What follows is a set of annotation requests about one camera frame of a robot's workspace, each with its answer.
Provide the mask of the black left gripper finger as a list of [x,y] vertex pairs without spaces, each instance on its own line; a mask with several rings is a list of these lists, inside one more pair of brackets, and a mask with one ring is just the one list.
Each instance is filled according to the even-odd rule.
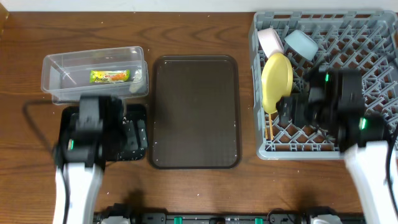
[[147,133],[146,133],[146,124],[145,121],[140,119],[137,121],[138,135],[139,141],[142,149],[147,149]]
[[129,152],[134,152],[138,150],[138,143],[136,137],[136,129],[134,123],[128,122],[123,125],[126,134],[126,150]]

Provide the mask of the yellow plate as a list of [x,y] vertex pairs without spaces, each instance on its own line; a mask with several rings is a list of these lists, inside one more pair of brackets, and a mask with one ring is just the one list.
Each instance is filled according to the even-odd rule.
[[290,60],[275,53],[265,63],[261,74],[262,107],[266,113],[277,112],[276,104],[292,92],[293,69]]

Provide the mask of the green snack wrapper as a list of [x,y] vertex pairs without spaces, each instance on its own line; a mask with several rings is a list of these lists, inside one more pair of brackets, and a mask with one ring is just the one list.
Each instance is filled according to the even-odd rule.
[[119,83],[129,79],[130,70],[92,70],[90,72],[90,83]]

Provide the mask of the pink white bowl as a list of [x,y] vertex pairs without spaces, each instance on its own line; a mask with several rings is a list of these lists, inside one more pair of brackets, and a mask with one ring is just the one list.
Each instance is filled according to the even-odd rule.
[[284,53],[284,47],[275,29],[260,30],[257,32],[257,38],[267,58],[276,53]]

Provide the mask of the light blue bowl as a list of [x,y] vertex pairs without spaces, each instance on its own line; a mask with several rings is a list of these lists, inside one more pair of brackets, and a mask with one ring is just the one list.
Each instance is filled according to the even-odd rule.
[[307,60],[313,60],[318,51],[318,44],[301,30],[295,30],[287,35],[285,42]]

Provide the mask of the rice pile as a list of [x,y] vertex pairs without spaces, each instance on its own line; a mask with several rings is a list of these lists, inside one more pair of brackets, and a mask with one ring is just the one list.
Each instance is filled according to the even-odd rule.
[[126,134],[126,141],[119,159],[122,161],[141,160],[148,147],[146,123],[143,119],[133,119],[132,116],[123,118],[123,128]]

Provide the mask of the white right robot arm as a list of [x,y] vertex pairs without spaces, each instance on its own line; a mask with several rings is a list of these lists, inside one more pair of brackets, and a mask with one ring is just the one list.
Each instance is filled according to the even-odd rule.
[[397,133],[380,114],[366,114],[361,91],[314,88],[283,96],[278,112],[332,135],[355,184],[367,223],[397,223]]

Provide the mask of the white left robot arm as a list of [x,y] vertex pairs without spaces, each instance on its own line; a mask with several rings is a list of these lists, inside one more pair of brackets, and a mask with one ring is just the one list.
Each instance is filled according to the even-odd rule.
[[93,223],[107,162],[138,161],[148,148],[144,105],[115,96],[82,96],[62,111],[53,149],[54,223]]

